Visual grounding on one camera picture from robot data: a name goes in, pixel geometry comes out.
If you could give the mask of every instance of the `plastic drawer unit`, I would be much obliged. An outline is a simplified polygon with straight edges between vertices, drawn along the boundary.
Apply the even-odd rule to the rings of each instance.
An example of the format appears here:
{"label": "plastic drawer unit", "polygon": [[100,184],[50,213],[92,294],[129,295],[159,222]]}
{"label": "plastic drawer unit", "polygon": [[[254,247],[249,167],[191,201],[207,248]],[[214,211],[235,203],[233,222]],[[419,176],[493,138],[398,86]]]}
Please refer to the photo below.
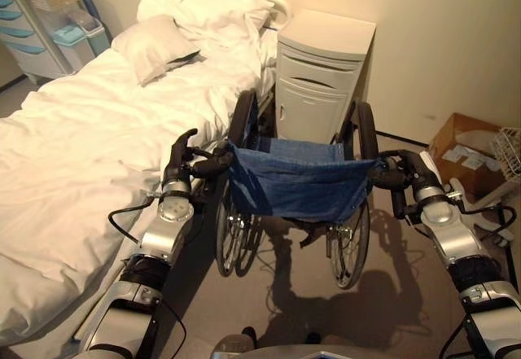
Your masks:
{"label": "plastic drawer unit", "polygon": [[302,10],[279,33],[279,138],[331,142],[344,120],[374,29],[374,23]]}

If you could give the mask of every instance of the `white pillow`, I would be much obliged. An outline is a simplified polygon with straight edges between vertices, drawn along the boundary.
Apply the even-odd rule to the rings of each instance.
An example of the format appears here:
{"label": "white pillow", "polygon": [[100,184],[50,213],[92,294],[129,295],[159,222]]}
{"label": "white pillow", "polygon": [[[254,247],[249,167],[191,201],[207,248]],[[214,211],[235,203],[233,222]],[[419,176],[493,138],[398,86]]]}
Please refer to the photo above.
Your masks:
{"label": "white pillow", "polygon": [[272,7],[274,3],[266,0],[182,0],[179,9],[189,13],[191,22],[201,27],[219,16],[237,11],[250,19],[259,30],[268,19]]}
{"label": "white pillow", "polygon": [[199,53],[199,48],[181,35],[173,18],[157,15],[132,25],[112,41],[141,85],[178,68]]}

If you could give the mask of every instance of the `blue denim seat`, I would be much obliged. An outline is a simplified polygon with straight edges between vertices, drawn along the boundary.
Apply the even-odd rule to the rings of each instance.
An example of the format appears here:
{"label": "blue denim seat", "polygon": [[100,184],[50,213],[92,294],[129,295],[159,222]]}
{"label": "blue denim seat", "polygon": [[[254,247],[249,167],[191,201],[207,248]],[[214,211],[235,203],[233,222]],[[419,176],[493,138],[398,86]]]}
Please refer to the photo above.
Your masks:
{"label": "blue denim seat", "polygon": [[259,138],[252,149],[231,145],[230,189],[240,212],[340,223],[370,191],[377,160],[345,160],[344,145]]}

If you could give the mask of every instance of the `beige wall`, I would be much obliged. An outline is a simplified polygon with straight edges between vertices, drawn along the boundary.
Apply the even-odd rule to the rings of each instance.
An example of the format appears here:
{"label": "beige wall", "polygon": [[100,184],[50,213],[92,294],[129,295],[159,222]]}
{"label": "beige wall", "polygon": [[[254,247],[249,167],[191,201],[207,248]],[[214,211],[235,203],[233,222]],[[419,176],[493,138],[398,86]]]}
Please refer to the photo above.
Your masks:
{"label": "beige wall", "polygon": [[[94,0],[114,34],[139,0]],[[521,0],[289,0],[377,22],[364,91],[377,128],[428,142],[452,112],[521,124]]]}
{"label": "beige wall", "polygon": [[0,86],[4,86],[21,75],[22,71],[11,52],[0,42]]}

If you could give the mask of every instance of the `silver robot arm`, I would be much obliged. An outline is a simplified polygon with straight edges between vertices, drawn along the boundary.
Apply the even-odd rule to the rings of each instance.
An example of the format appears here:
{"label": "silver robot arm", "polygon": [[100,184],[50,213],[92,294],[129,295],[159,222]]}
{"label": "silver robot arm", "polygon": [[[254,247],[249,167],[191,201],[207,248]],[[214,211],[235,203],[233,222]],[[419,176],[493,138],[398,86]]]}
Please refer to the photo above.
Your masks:
{"label": "silver robot arm", "polygon": [[[521,299],[502,276],[474,232],[462,221],[461,194],[445,194],[427,153],[386,151],[387,169],[371,180],[392,193],[395,217],[423,223],[448,270],[466,312],[462,323],[476,357],[521,355]],[[396,164],[391,157],[399,157]],[[416,204],[407,205],[404,189],[413,187]]]}
{"label": "silver robot arm", "polygon": [[[120,280],[114,282],[90,316],[76,359],[148,358],[157,325],[152,315],[162,301],[161,291],[190,231],[194,207],[190,202],[190,176],[209,178],[224,172],[233,155],[224,149],[214,154],[188,147],[184,133],[172,145],[164,170],[157,216],[143,235],[139,249],[129,258]],[[208,160],[190,166],[194,155]]]}

